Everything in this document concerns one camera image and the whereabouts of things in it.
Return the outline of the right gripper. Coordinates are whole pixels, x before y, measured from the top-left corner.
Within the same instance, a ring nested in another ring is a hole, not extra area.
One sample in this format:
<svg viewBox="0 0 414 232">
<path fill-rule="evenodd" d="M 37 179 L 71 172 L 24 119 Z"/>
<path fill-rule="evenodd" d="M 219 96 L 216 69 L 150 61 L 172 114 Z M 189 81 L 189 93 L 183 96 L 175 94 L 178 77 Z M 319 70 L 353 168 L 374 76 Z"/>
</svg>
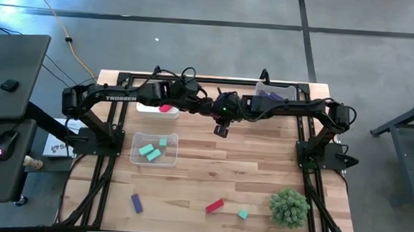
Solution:
<svg viewBox="0 0 414 232">
<path fill-rule="evenodd" d="M 240 111 L 240 99 L 237 92 L 220 93 L 213 102 L 212 114 L 216 122 L 241 122 L 244 118 Z M 216 125 L 214 132 L 221 138 L 228 137 L 227 128 Z"/>
</svg>

